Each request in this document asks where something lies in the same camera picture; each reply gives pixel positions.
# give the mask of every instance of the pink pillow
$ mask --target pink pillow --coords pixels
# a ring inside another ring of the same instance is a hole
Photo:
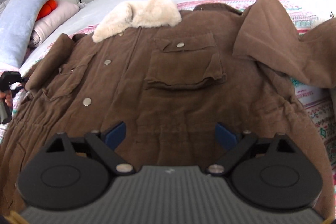
[[[79,11],[76,4],[57,0],[58,6],[49,15],[35,22],[30,38],[30,47],[38,47],[53,33],[60,25]]]

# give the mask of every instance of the fur collar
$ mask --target fur collar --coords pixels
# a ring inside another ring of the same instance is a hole
[[[128,27],[174,27],[181,22],[177,5],[171,0],[125,1],[108,13],[96,28],[96,43],[123,32]]]

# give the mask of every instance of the chest pocket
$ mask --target chest pocket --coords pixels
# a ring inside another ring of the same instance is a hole
[[[79,61],[63,64],[58,68],[58,74],[51,83],[42,88],[41,98],[46,101],[53,101],[59,97],[70,96],[80,84],[90,61],[95,54],[85,56]]]
[[[154,39],[146,88],[196,90],[226,81],[211,33],[194,37]]]

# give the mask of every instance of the orange object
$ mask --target orange object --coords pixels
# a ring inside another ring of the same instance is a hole
[[[39,14],[37,15],[37,19],[39,20],[42,17],[49,15],[53,10],[57,8],[57,1],[56,0],[48,0],[41,8]]]

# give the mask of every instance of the patterned blanket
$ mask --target patterned blanket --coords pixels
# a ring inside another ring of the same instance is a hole
[[[193,10],[195,6],[204,3],[226,3],[240,11],[245,10],[248,6],[252,5],[256,0],[201,0],[192,2],[183,2],[178,4],[180,10]],[[295,5],[289,0],[279,0],[283,7],[286,9],[290,18],[292,19],[297,31],[300,35],[305,34],[310,30],[313,21],[318,19],[316,15],[311,12],[303,10],[303,8]],[[90,25],[87,28],[80,30],[77,33],[89,34],[95,30],[97,25]],[[48,53],[53,44],[51,44],[36,61],[38,62]],[[295,93],[300,102],[307,110],[308,115],[316,126],[316,131],[320,134],[324,142],[325,148],[328,152],[330,163],[334,171],[334,181],[336,185],[336,121],[334,117],[334,109],[332,100],[328,90],[307,86],[299,81],[292,79],[295,87]],[[20,102],[26,95],[26,92],[21,90],[13,100],[14,110],[13,116],[17,113]],[[7,126],[0,125],[0,142],[4,136]]]

